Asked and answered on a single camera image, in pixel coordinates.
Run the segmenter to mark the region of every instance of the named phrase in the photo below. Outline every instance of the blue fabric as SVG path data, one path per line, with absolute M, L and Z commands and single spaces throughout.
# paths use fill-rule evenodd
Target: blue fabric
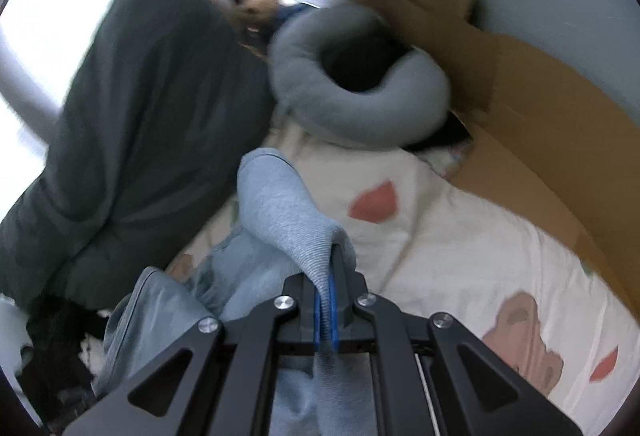
M 338 308 L 335 303 L 334 272 L 329 274 L 329 306 L 331 314 L 331 349 L 338 350 Z
M 293 5 L 281 5 L 278 8 L 278 12 L 274 17 L 273 21 L 266 26 L 262 26 L 260 30 L 257 32 L 249 32 L 246 34 L 244 38 L 248 44 L 251 44 L 258 48 L 260 51 L 264 51 L 266 54 L 266 49 L 268 44 L 271 41 L 273 35 L 280 29 L 282 25 L 284 25 L 288 20 L 294 18 L 301 12 L 305 10 L 314 9 L 311 5 L 307 5 L 306 3 L 296 3 Z
M 314 347 L 316 352 L 320 349 L 320 294 L 316 291 L 314 296 Z
M 223 322 L 234 320 L 279 295 L 285 278 L 302 270 L 318 290 L 319 350 L 315 358 L 281 358 L 270 434 L 376 434 L 367 356 L 332 351 L 337 344 L 331 308 L 332 247 L 339 247 L 345 265 L 355 266 L 344 229 L 318 211 L 296 170 L 274 149 L 257 149 L 242 159 L 238 200 L 239 223 L 182 288 L 195 307 L 187 299 L 176 298 L 172 298 L 172 307 L 188 307 L 189 318 L 197 318 L 202 314 L 197 308 L 201 304 Z M 108 369 L 102 375 L 108 379 L 98 380 L 98 392 L 109 392 L 148 362 L 152 352 L 167 347 L 190 327 L 174 323 L 171 315 L 156 322 L 162 305 L 153 296 L 138 291 L 134 295 L 137 304 L 123 302 L 114 312 L 107 335 Z M 136 333 L 123 329 L 122 322 L 135 325 Z

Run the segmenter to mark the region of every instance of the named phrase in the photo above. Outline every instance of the white fabric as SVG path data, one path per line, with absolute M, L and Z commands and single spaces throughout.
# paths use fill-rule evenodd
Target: white fabric
M 15 372 L 22 366 L 20 349 L 31 344 L 26 324 L 27 314 L 21 311 L 14 304 L 14 301 L 0 295 L 0 368 L 29 415 L 37 423 L 40 423 L 40 418 L 23 395 L 22 389 L 15 379 Z
M 292 123 L 269 144 L 293 162 L 318 208 L 345 227 L 369 288 L 403 311 L 423 317 L 448 311 L 482 338 L 511 298 L 532 296 L 542 336 L 532 352 L 546 351 L 551 359 L 555 353 L 563 362 L 548 398 L 585 436 L 600 434 L 640 374 L 640 328 L 574 254 L 521 217 L 449 185 L 401 149 L 346 149 Z M 371 223 L 349 216 L 357 196 L 388 181 L 398 205 L 392 217 Z M 222 241 L 232 217 L 230 204 L 199 242 L 203 236 L 211 244 Z M 590 382 L 616 347 L 613 371 Z M 540 369 L 521 372 L 534 385 L 542 376 Z

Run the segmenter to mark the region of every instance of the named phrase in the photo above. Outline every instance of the dark gray cushion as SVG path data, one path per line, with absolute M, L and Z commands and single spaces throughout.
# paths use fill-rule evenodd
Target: dark gray cushion
M 0 293 L 114 307 L 232 193 L 273 105 L 265 63 L 209 0 L 114 0 L 44 172 L 0 223 Z
M 449 107 L 449 80 L 418 48 L 402 55 L 365 92 L 341 87 L 323 69 L 326 49 L 366 35 L 380 23 L 373 10 L 357 4 L 308 10 L 287 22 L 269 51 L 280 113 L 290 113 L 308 133 L 348 147 L 408 145 L 441 127 Z

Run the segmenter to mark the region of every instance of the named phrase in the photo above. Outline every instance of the dark gray pillow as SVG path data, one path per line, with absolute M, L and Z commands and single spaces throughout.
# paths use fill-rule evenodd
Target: dark gray pillow
M 113 308 L 234 190 L 268 132 L 267 68 L 209 0 L 114 0 L 44 172 L 0 223 L 0 293 Z

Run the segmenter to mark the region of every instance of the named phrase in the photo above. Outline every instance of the white bedding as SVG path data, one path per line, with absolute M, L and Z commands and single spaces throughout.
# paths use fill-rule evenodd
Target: white bedding
M 373 292 L 415 315 L 450 312 L 585 436 L 600 434 L 640 374 L 640 329 L 574 254 L 401 149 L 345 149 L 292 123 L 268 143 L 344 225 Z M 233 216 L 231 200 L 187 250 L 195 263 Z

